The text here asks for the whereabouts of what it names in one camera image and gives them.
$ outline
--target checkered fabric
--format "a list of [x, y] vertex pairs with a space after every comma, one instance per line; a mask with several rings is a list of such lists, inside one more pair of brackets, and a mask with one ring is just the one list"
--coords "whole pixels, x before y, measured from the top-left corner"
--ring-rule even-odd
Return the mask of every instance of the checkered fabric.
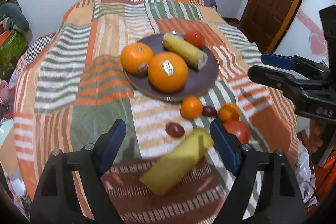
[[44, 49], [46, 45], [53, 39], [55, 32], [40, 37], [36, 42], [27, 50], [27, 66], [36, 58], [36, 56]]

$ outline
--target tomato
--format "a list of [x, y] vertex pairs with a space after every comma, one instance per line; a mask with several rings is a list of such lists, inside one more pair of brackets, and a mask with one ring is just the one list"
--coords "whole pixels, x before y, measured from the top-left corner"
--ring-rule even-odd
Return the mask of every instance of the tomato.
[[197, 48], [202, 48], [205, 44], [204, 35], [202, 35], [202, 33], [197, 30], [188, 31], [184, 36], [184, 40], [190, 44], [193, 44]]
[[237, 120], [228, 120], [223, 125], [229, 133], [235, 134], [241, 143], [249, 142], [251, 133], [246, 123]]

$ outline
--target stuffed toy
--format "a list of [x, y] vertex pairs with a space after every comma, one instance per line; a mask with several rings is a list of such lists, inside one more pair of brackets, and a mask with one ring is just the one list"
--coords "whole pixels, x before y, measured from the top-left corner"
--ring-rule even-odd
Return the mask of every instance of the stuffed toy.
[[4, 16], [4, 20], [0, 22], [0, 31], [14, 29], [18, 32], [26, 32], [29, 30], [29, 23], [25, 16], [21, 13], [20, 8], [11, 2], [4, 3], [0, 6], [0, 16]]
[[9, 94], [9, 84], [5, 80], [0, 80], [0, 104], [9, 106], [11, 95]]

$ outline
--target dark round plate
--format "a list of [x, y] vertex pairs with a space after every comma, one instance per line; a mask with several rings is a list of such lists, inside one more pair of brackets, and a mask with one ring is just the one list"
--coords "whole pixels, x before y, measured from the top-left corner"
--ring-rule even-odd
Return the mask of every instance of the dark round plate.
[[[176, 34], [178, 37], [184, 39], [182, 34]], [[162, 46], [163, 34], [154, 34], [149, 37], [145, 37], [139, 42], [148, 45], [154, 54], [164, 52], [165, 49]], [[201, 71], [196, 71], [188, 66], [189, 75], [187, 82], [182, 90], [176, 93], [162, 93], [155, 89], [149, 82], [148, 77], [134, 76], [127, 72], [125, 75], [130, 81], [131, 85], [144, 93], [147, 96], [155, 99], [167, 101], [167, 102], [180, 102], [188, 96], [201, 96], [211, 88], [218, 76], [218, 62], [213, 53], [204, 46], [202, 49], [208, 55], [208, 62]]]

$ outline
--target tangerine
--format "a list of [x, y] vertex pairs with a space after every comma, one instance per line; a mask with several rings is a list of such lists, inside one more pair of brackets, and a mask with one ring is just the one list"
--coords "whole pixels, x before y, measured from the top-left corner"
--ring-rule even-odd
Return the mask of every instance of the tangerine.
[[144, 43], [127, 45], [121, 52], [120, 62], [123, 69], [134, 75], [147, 73], [148, 64], [154, 57], [152, 49]]
[[240, 110], [233, 103], [222, 105], [222, 107], [218, 111], [218, 118], [220, 118], [222, 122], [228, 120], [239, 120], [239, 116], [240, 116]]
[[203, 112], [203, 104], [200, 99], [190, 96], [181, 103], [181, 115], [185, 119], [196, 119]]
[[161, 52], [149, 63], [149, 82], [161, 92], [172, 93], [181, 90], [187, 78], [188, 66], [176, 53]]

